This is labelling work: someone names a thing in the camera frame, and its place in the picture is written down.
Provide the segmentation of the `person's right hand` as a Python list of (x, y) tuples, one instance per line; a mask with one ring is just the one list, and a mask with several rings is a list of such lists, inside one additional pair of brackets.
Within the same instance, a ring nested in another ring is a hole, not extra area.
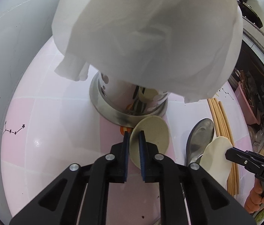
[(261, 197), (262, 192), (263, 188), (260, 181), (255, 179), (253, 189), (251, 189), (244, 205), (245, 210), (249, 214), (260, 210), (261, 205), (264, 205), (264, 197)]

